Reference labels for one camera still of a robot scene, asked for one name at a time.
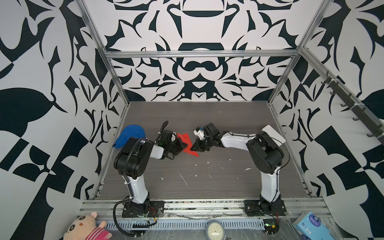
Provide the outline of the red square paper sheet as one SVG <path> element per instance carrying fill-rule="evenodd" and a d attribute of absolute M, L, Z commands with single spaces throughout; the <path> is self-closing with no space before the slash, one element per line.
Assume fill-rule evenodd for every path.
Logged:
<path fill-rule="evenodd" d="M 190 139 L 188 133 L 185 133 L 183 135 L 177 133 L 177 137 L 180 138 L 183 143 L 187 144 L 187 147 L 183 150 L 183 152 L 190 154 L 192 156 L 195 156 L 195 157 L 199 156 L 199 154 L 197 152 L 192 151 L 193 144 L 191 142 L 191 139 Z"/>

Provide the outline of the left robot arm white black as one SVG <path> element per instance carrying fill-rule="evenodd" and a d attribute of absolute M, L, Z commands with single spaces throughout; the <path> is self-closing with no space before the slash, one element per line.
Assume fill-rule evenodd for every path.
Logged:
<path fill-rule="evenodd" d="M 126 181 L 134 204 L 144 205 L 149 199 L 144 172 L 150 158 L 172 160 L 188 147 L 188 141 L 172 131 L 161 131 L 154 142 L 146 138 L 145 130 L 139 125 L 130 125 L 123 130 L 114 144 L 114 148 L 120 150 L 114 160 L 114 168 Z"/>

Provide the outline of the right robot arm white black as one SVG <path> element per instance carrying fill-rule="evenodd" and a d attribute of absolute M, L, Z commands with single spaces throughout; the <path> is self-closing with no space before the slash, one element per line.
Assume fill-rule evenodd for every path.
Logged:
<path fill-rule="evenodd" d="M 213 123 L 194 130 L 197 137 L 191 150 L 209 151 L 212 147 L 234 148 L 247 151 L 262 176 L 262 200 L 275 202 L 280 197 L 279 171 L 282 168 L 284 152 L 281 147 L 286 140 L 272 126 L 262 128 L 259 134 L 236 134 L 220 132 Z"/>

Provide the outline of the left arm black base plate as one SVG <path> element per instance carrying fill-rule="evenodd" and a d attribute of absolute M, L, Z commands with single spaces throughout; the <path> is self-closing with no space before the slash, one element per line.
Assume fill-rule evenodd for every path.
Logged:
<path fill-rule="evenodd" d="M 123 218 L 136 218 L 139 216 L 146 216 L 148 218 L 155 218 L 164 213 L 164 201 L 145 201 L 143 204 L 124 203 Z"/>

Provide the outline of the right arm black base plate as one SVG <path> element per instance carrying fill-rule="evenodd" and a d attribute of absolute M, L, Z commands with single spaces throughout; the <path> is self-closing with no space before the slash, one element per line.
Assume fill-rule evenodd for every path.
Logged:
<path fill-rule="evenodd" d="M 267 200 L 244 200 L 244 211 L 247 216 L 285 216 L 286 206 L 283 200 L 277 199 L 270 203 Z"/>

